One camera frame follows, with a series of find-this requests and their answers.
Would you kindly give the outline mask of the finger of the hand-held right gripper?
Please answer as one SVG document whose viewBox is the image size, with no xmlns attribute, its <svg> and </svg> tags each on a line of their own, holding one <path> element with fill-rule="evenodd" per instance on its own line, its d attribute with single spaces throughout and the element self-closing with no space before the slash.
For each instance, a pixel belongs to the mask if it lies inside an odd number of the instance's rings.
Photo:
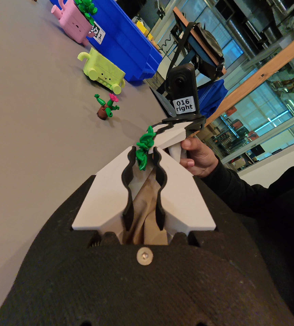
<svg viewBox="0 0 294 326">
<path fill-rule="evenodd" d="M 149 149 L 148 153 L 153 153 L 153 148 L 166 149 L 172 145 L 175 145 L 186 138 L 185 127 L 172 127 L 164 132 L 157 134 L 154 138 L 154 144 Z"/>
<path fill-rule="evenodd" d="M 184 133 L 186 134 L 186 122 L 174 123 L 158 123 L 151 126 L 153 132 L 156 134 L 172 134 L 172 133 Z"/>
</svg>

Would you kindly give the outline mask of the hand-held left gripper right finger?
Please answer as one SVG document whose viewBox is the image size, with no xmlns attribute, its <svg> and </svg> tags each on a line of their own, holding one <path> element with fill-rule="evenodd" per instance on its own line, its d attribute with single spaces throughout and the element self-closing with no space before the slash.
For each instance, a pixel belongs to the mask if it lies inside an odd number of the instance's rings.
<svg viewBox="0 0 294 326">
<path fill-rule="evenodd" d="M 159 147 L 153 149 L 153 163 L 160 185 L 155 209 L 159 229 L 171 236 L 215 230 L 216 224 L 192 174 Z"/>
</svg>

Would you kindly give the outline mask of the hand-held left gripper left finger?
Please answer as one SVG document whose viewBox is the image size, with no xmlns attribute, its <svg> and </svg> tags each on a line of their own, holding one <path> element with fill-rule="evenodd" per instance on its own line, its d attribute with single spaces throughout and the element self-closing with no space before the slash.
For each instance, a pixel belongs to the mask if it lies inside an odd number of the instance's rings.
<svg viewBox="0 0 294 326">
<path fill-rule="evenodd" d="M 97 230 L 101 234 L 114 232 L 122 237 L 122 214 L 128 203 L 128 190 L 122 173 L 129 164 L 130 146 L 97 172 L 94 181 L 72 224 L 73 230 Z"/>
</svg>

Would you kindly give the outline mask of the person's right forearm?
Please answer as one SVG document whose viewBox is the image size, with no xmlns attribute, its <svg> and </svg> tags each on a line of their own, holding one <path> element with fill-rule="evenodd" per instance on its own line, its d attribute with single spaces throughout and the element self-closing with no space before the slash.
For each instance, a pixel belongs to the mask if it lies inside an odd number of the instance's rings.
<svg viewBox="0 0 294 326">
<path fill-rule="evenodd" d="M 222 163 L 201 179 L 233 212 L 251 218 L 258 218 L 275 198 L 270 189 L 247 184 Z"/>
</svg>

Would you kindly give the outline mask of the person's right hand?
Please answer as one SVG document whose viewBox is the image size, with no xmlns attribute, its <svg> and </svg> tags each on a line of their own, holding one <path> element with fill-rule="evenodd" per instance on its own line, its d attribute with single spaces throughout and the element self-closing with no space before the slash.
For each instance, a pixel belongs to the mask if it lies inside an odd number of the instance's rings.
<svg viewBox="0 0 294 326">
<path fill-rule="evenodd" d="M 193 176 L 205 178 L 218 165 L 218 158 L 214 152 L 198 137 L 187 137 L 181 141 L 181 148 L 186 150 L 187 158 L 181 158 L 180 165 Z"/>
</svg>

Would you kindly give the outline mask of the blue bag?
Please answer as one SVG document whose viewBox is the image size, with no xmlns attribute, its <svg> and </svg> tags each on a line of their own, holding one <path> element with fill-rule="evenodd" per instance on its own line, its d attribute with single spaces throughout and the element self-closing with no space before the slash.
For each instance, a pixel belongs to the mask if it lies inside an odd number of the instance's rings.
<svg viewBox="0 0 294 326">
<path fill-rule="evenodd" d="M 197 90 L 199 111 L 206 118 L 209 118 L 218 109 L 228 92 L 223 79 L 209 81 L 197 87 Z"/>
</svg>

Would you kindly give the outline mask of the black-framed wooden desk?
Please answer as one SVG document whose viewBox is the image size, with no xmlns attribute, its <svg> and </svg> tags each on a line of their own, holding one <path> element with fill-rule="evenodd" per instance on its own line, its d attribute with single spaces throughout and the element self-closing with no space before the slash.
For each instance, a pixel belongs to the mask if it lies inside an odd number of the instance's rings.
<svg viewBox="0 0 294 326">
<path fill-rule="evenodd" d="M 171 68 L 191 63 L 197 76 L 211 82 L 220 79 L 226 73 L 225 59 L 215 37 L 205 25 L 189 22 L 177 6 L 172 13 L 171 24 L 158 43 L 162 55 L 159 74 L 165 80 Z"/>
</svg>

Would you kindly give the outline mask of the toy cactus with pink flower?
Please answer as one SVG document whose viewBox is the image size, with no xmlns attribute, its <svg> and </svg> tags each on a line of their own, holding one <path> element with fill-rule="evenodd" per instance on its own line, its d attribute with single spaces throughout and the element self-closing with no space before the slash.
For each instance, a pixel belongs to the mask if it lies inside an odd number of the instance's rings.
<svg viewBox="0 0 294 326">
<path fill-rule="evenodd" d="M 113 105 L 114 102 L 118 102 L 119 99 L 117 98 L 116 95 L 109 93 L 109 100 L 105 102 L 100 98 L 99 94 L 95 94 L 94 97 L 98 101 L 98 103 L 101 105 L 97 112 L 98 118 L 101 120 L 106 120 L 108 117 L 112 117 L 113 113 L 112 111 L 119 110 L 120 107 L 118 105 Z"/>
</svg>

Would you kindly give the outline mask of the blue plastic bin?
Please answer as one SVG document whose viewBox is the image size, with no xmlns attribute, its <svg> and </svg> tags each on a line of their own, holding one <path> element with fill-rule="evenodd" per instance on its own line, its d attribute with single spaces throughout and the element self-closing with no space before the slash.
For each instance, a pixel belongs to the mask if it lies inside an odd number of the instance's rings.
<svg viewBox="0 0 294 326">
<path fill-rule="evenodd" d="M 98 9 L 94 20 L 100 29 L 101 43 L 96 38 L 88 38 L 92 47 L 124 71 L 126 81 L 152 78 L 161 62 L 161 54 L 116 1 L 94 3 Z"/>
</svg>

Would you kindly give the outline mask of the wooden ceiling beam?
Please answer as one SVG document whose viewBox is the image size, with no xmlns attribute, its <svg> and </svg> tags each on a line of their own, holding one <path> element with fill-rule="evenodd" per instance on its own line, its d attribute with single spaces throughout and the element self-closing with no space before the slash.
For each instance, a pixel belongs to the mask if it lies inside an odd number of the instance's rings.
<svg viewBox="0 0 294 326">
<path fill-rule="evenodd" d="M 255 90 L 259 85 L 266 81 L 270 76 L 277 72 L 284 65 L 294 59 L 294 40 L 280 51 L 274 58 L 267 62 L 263 67 L 256 71 L 246 81 L 244 81 L 238 88 L 227 95 L 218 109 L 209 118 L 206 119 L 204 126 L 206 127 L 217 119 L 221 114 L 230 109 L 250 92 Z"/>
</svg>

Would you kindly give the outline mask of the lime green toy pot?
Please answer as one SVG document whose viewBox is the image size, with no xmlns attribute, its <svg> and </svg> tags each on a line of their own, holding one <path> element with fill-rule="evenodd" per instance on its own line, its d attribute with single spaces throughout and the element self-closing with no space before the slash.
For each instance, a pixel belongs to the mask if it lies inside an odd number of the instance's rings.
<svg viewBox="0 0 294 326">
<path fill-rule="evenodd" d="M 109 59 L 94 48 L 91 48 L 89 53 L 79 53 L 78 59 L 81 61 L 86 59 L 83 72 L 91 80 L 104 85 L 116 95 L 121 93 L 122 88 L 125 87 L 125 72 Z"/>
</svg>

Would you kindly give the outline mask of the person's black jacket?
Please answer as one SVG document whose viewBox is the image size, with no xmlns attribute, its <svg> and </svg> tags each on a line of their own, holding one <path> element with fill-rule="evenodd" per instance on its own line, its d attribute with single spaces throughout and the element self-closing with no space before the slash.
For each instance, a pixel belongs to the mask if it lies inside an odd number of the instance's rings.
<svg viewBox="0 0 294 326">
<path fill-rule="evenodd" d="M 267 265 L 273 283 L 294 315 L 294 166 L 255 195 L 240 217 Z"/>
</svg>

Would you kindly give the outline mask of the silver ventilation ducts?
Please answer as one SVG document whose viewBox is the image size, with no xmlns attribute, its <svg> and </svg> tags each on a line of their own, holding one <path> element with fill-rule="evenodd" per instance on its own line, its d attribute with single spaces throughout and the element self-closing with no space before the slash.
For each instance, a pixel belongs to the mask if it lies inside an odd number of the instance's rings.
<svg viewBox="0 0 294 326">
<path fill-rule="evenodd" d="M 208 6 L 247 57 L 243 71 L 261 67 L 284 41 L 294 40 L 294 1 L 211 0 Z"/>
</svg>

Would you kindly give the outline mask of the pink toy pot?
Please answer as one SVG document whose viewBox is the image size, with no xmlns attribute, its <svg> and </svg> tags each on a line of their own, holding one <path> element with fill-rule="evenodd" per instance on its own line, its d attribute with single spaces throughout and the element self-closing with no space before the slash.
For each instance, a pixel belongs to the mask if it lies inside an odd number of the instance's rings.
<svg viewBox="0 0 294 326">
<path fill-rule="evenodd" d="M 58 19 L 61 28 L 71 39 L 87 46 L 88 38 L 95 36 L 92 32 L 93 25 L 80 11 L 75 1 L 58 0 L 57 3 L 58 5 L 52 7 L 51 13 Z"/>
</svg>

